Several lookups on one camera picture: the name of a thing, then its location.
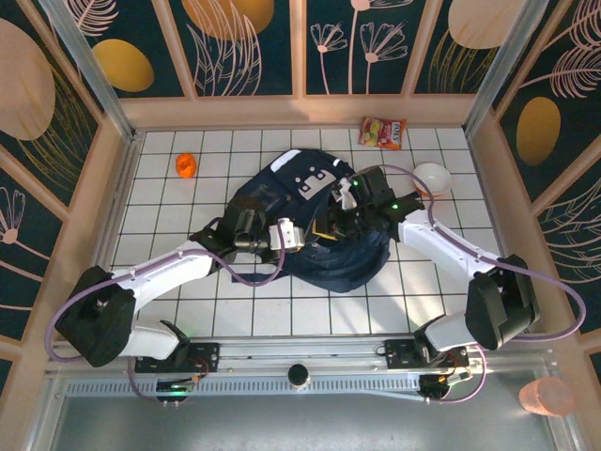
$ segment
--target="chip bag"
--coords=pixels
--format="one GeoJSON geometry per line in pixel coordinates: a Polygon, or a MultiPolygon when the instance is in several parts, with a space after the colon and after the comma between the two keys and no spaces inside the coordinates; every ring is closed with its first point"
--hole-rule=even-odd
{"type": "Polygon", "coordinates": [[[400,150],[407,121],[364,117],[359,133],[359,144],[372,148],[400,150]]]}

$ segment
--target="metal plate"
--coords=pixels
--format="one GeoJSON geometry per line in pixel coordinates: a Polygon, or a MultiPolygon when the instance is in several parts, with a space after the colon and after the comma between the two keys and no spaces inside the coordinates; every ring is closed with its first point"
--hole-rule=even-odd
{"type": "Polygon", "coordinates": [[[389,369],[420,369],[420,368],[455,368],[456,366],[470,366],[470,359],[466,348],[454,348],[443,361],[429,365],[415,352],[415,341],[412,339],[386,340],[386,365],[389,369]]]}
{"type": "Polygon", "coordinates": [[[199,368],[197,365],[206,362],[208,372],[214,373],[219,365],[219,349],[219,343],[191,343],[188,359],[182,366],[175,368],[167,361],[142,357],[135,363],[135,372],[140,374],[198,373],[204,368],[199,368]]]}

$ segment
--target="white bowl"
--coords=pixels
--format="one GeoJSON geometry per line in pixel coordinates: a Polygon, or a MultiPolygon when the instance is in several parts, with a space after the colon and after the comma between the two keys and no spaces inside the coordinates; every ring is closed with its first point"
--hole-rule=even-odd
{"type": "MultiPolygon", "coordinates": [[[[434,197],[440,197],[451,190],[451,185],[453,184],[451,174],[440,164],[420,164],[413,170],[413,174],[425,183],[434,197]]],[[[413,183],[420,194],[427,195],[425,189],[416,179],[413,180],[413,183]]]]}

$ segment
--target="white tile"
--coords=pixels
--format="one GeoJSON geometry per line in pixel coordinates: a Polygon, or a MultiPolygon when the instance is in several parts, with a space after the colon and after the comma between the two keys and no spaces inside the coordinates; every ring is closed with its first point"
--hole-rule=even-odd
{"type": "Polygon", "coordinates": [[[367,282],[367,295],[398,295],[403,294],[401,272],[397,262],[386,263],[372,280],[367,282]]]}
{"type": "MultiPolygon", "coordinates": [[[[274,271],[275,266],[273,265],[256,265],[257,273],[272,274],[274,271]]],[[[263,287],[256,287],[254,289],[254,296],[256,298],[289,298],[291,293],[290,285],[290,277],[282,277],[263,287]]]]}
{"type": "Polygon", "coordinates": [[[352,289],[351,291],[347,291],[346,293],[336,293],[335,291],[330,291],[330,297],[331,298],[347,298],[347,297],[360,297],[360,296],[367,296],[367,288],[365,287],[365,285],[361,285],[358,288],[352,289]]]}
{"type": "Polygon", "coordinates": [[[255,299],[253,335],[290,335],[290,299],[255,299]]]}
{"type": "Polygon", "coordinates": [[[203,153],[198,166],[198,177],[227,177],[229,153],[203,153]]]}
{"type": "Polygon", "coordinates": [[[452,174],[455,199],[482,199],[482,189],[475,174],[452,174]]]}
{"type": "Polygon", "coordinates": [[[280,153],[280,152],[262,152],[261,153],[261,169],[264,169],[269,164],[272,164],[281,155],[282,155],[282,153],[280,153]]]}
{"type": "Polygon", "coordinates": [[[148,303],[140,310],[139,321],[154,324],[161,319],[170,322],[176,321],[177,301],[156,301],[148,303]]]}
{"type": "Polygon", "coordinates": [[[350,150],[328,150],[328,153],[353,167],[353,157],[350,150]]]}
{"type": "MultiPolygon", "coordinates": [[[[430,206],[429,201],[424,201],[424,206],[430,206]]],[[[453,200],[437,200],[434,202],[434,217],[439,220],[444,226],[449,228],[459,227],[459,218],[453,200]]]]}
{"type": "Polygon", "coordinates": [[[442,302],[444,303],[444,310],[447,315],[465,314],[466,306],[468,305],[468,296],[465,294],[442,296],[442,302]]]}
{"type": "MultiPolygon", "coordinates": [[[[253,274],[254,265],[235,265],[234,271],[238,274],[253,274]]],[[[248,287],[240,282],[232,281],[232,274],[226,270],[219,273],[219,282],[217,284],[217,297],[219,299],[231,298],[253,298],[253,287],[248,287]]]]}
{"type": "Polygon", "coordinates": [[[138,163],[137,179],[163,179],[167,174],[170,155],[142,155],[138,163]]]}
{"type": "Polygon", "coordinates": [[[292,334],[322,335],[330,333],[328,298],[295,299],[292,302],[292,334]]]}
{"type": "Polygon", "coordinates": [[[227,178],[198,179],[194,204],[222,204],[225,202],[227,178]]]}
{"type": "Polygon", "coordinates": [[[173,153],[200,153],[204,132],[176,132],[173,153]]]}
{"type": "Polygon", "coordinates": [[[448,272],[437,267],[439,275],[440,291],[442,294],[465,294],[468,292],[468,280],[455,280],[448,272]]]}
{"type": "Polygon", "coordinates": [[[232,142],[232,152],[260,152],[260,130],[236,130],[232,142]]]}
{"type": "Polygon", "coordinates": [[[435,163],[444,166],[440,150],[412,150],[415,167],[424,163],[435,163]]]}
{"type": "Polygon", "coordinates": [[[398,253],[396,252],[396,242],[391,240],[390,242],[390,252],[391,256],[388,258],[388,261],[398,261],[398,253]]]}
{"type": "Polygon", "coordinates": [[[405,298],[378,296],[368,298],[372,334],[402,334],[409,332],[405,298]]]}
{"type": "Polygon", "coordinates": [[[476,168],[469,150],[443,150],[444,165],[451,174],[473,174],[476,168]]]}
{"type": "Polygon", "coordinates": [[[381,152],[353,152],[353,169],[357,172],[382,163],[381,152]]]}
{"type": "MultiPolygon", "coordinates": [[[[413,171],[415,168],[410,150],[382,150],[382,158],[385,164],[399,166],[402,169],[407,169],[408,171],[413,171]]],[[[393,175],[402,174],[400,171],[388,167],[384,169],[384,172],[386,172],[386,174],[393,175]]]]}
{"type": "Polygon", "coordinates": [[[253,176],[259,172],[260,153],[234,153],[229,168],[230,177],[253,176]]]}
{"type": "Polygon", "coordinates": [[[163,204],[192,204],[196,179],[168,179],[162,192],[163,204]]]}
{"type": "Polygon", "coordinates": [[[491,227],[484,200],[456,200],[455,204],[462,227],[491,227]]]}
{"type": "Polygon", "coordinates": [[[220,299],[216,302],[214,336],[250,336],[252,299],[220,299]]]}
{"type": "Polygon", "coordinates": [[[319,129],[292,131],[292,148],[320,148],[319,129]]]}
{"type": "Polygon", "coordinates": [[[188,236],[185,233],[163,233],[154,236],[151,258],[162,256],[181,246],[188,236]]]}
{"type": "Polygon", "coordinates": [[[232,147],[232,132],[205,132],[203,139],[203,153],[229,152],[232,147]]]}
{"type": "Polygon", "coordinates": [[[152,235],[121,235],[116,249],[116,265],[137,265],[150,257],[152,235]]]}
{"type": "Polygon", "coordinates": [[[192,221],[190,231],[197,232],[215,218],[222,218],[225,210],[224,205],[200,204],[192,207],[192,221]]]}
{"type": "Polygon", "coordinates": [[[410,332],[415,332],[429,320],[444,315],[440,296],[408,296],[405,302],[410,332]]]}
{"type": "Polygon", "coordinates": [[[322,298],[324,296],[328,296],[328,291],[326,289],[314,287],[304,280],[292,277],[293,298],[322,298]]]}
{"type": "Polygon", "coordinates": [[[179,301],[176,326],[190,338],[210,337],[214,316],[214,301],[179,301]]]}
{"type": "Polygon", "coordinates": [[[242,187],[242,185],[250,179],[252,179],[252,177],[232,177],[232,178],[230,178],[227,181],[227,194],[225,196],[226,201],[229,202],[230,200],[232,200],[232,197],[234,197],[234,194],[236,193],[236,191],[239,190],[242,187]]]}
{"type": "Polygon", "coordinates": [[[435,149],[440,148],[439,139],[434,129],[408,129],[411,149],[435,149]]]}
{"type": "Polygon", "coordinates": [[[402,261],[405,294],[439,294],[439,279],[434,263],[429,261],[402,261]]]}
{"type": "Polygon", "coordinates": [[[466,228],[463,232],[466,240],[493,254],[500,254],[497,238],[492,228],[466,228]]]}
{"type": "Polygon", "coordinates": [[[348,129],[321,129],[322,150],[350,150],[348,129]]]}
{"type": "Polygon", "coordinates": [[[154,233],[158,214],[158,205],[129,206],[121,233],[154,233]]]}
{"type": "Polygon", "coordinates": [[[282,152],[289,150],[290,130],[264,130],[261,141],[262,152],[282,152]]]}
{"type": "Polygon", "coordinates": [[[164,179],[134,180],[128,202],[133,205],[160,204],[164,184],[164,179]]]}
{"type": "Polygon", "coordinates": [[[394,195],[396,195],[397,197],[415,193],[415,185],[413,184],[413,179],[409,176],[387,175],[386,180],[388,181],[388,186],[390,186],[393,189],[394,195]]]}
{"type": "Polygon", "coordinates": [[[442,148],[468,148],[468,141],[463,129],[436,129],[442,148]]]}
{"type": "MultiPolygon", "coordinates": [[[[168,179],[181,179],[181,175],[177,173],[177,157],[180,153],[172,153],[171,159],[169,160],[169,167],[167,167],[167,178],[168,179]]],[[[198,173],[198,162],[200,162],[200,153],[192,154],[196,160],[196,174],[198,173]]]]}
{"type": "Polygon", "coordinates": [[[401,150],[410,150],[410,149],[411,149],[411,143],[409,142],[407,129],[404,129],[403,136],[401,137],[401,150]]]}
{"type": "Polygon", "coordinates": [[[173,144],[173,132],[149,132],[146,134],[142,153],[169,153],[173,144]]]}
{"type": "Polygon", "coordinates": [[[157,233],[188,233],[192,205],[161,205],[157,233]]]}
{"type": "Polygon", "coordinates": [[[217,297],[218,273],[191,280],[181,286],[179,299],[215,299],[217,297]]]}
{"type": "Polygon", "coordinates": [[[359,144],[359,129],[350,129],[350,148],[353,150],[379,150],[379,148],[372,148],[370,146],[364,146],[359,144]]]}
{"type": "Polygon", "coordinates": [[[396,244],[396,249],[398,251],[398,259],[400,261],[428,260],[424,254],[420,253],[416,249],[413,249],[412,247],[405,245],[402,242],[398,242],[396,244]]]}
{"type": "Polygon", "coordinates": [[[330,305],[333,334],[369,334],[365,298],[331,298],[330,305]]]}

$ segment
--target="dark blue bag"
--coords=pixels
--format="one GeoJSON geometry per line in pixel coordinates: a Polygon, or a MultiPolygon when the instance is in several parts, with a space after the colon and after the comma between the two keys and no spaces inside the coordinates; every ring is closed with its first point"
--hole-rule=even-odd
{"type": "MultiPolygon", "coordinates": [[[[316,287],[345,293],[367,283],[390,256],[390,237],[372,231],[332,241],[311,232],[316,217],[327,211],[333,185],[354,174],[344,161],[317,149],[292,149],[261,170],[234,194],[258,201],[266,216],[290,218],[305,230],[305,246],[286,254],[283,275],[294,275],[316,287]]],[[[246,275],[249,281],[265,274],[246,275]]]]}

